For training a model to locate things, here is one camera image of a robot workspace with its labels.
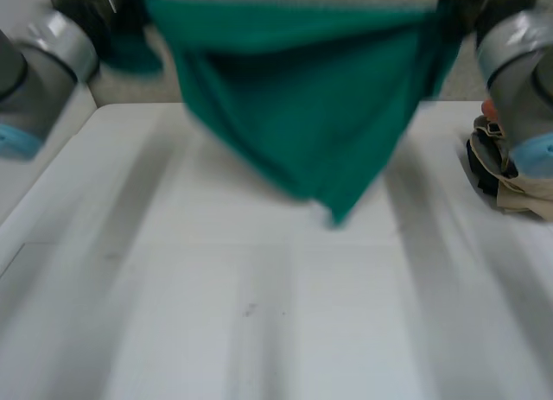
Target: green towel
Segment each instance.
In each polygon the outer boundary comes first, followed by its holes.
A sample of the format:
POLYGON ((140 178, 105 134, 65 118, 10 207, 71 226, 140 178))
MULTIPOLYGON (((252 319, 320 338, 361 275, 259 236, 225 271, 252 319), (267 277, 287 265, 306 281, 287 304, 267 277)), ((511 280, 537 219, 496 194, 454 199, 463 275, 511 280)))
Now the green towel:
POLYGON ((339 224, 385 167, 461 38, 438 10, 149 0, 182 97, 212 132, 339 224))

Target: white tabletop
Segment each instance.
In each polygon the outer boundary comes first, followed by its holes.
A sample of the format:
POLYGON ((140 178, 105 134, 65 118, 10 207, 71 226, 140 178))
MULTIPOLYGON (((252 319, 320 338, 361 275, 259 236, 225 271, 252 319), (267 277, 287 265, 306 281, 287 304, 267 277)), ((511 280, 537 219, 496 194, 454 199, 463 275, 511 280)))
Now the white tabletop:
POLYGON ((426 105, 337 231, 181 105, 98 110, 0 228, 0 398, 553 398, 552 230, 467 177, 479 110, 426 105))

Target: gray wall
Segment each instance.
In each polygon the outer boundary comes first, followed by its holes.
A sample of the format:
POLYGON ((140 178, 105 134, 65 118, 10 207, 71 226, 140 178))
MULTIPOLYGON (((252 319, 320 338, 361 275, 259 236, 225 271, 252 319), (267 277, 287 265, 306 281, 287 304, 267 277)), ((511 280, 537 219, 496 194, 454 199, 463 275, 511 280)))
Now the gray wall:
MULTIPOLYGON (((331 3, 394 3, 428 4, 436 0, 316 0, 331 3)), ((541 0, 541 4, 553 11, 553 0, 541 0)), ((179 102, 181 100, 171 56, 162 39, 154 29, 149 30, 152 45, 165 61, 166 70, 162 79, 144 80, 130 78, 104 68, 101 79, 92 85, 92 92, 99 105, 127 102, 179 102)), ((486 88, 474 62, 474 42, 467 40, 461 50, 453 72, 442 91, 444 99, 483 99, 486 88)))
POLYGON ((7 34, 32 12, 37 3, 48 0, 0 0, 0 29, 7 34))

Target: beige carpet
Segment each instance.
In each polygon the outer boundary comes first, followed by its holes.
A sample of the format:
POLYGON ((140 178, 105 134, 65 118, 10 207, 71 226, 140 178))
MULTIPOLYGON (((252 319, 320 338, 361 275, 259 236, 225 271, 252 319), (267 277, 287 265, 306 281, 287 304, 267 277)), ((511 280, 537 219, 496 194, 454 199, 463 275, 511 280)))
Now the beige carpet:
MULTIPOLYGON (((311 0, 344 3, 433 4, 436 0, 311 0)), ((553 0, 541 0, 541 5, 553 11, 553 0)), ((92 92, 99 105, 133 102, 179 102, 181 96, 171 56, 154 29, 149 30, 152 45, 162 54, 165 74, 159 79, 139 79, 114 73, 103 68, 99 79, 92 84, 92 92)), ((474 61, 474 42, 467 40, 461 50, 448 82, 443 88, 444 99, 483 99, 486 88, 474 61)))

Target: table surface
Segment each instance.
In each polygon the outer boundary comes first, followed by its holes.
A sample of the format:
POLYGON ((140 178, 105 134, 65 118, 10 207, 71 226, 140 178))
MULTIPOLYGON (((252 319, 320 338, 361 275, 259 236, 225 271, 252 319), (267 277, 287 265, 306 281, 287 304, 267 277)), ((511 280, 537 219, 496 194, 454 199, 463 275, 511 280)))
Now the table surface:
POLYGON ((0 398, 551 399, 553 231, 467 176, 479 110, 422 107, 339 230, 182 105, 98 110, 0 227, 0 398))

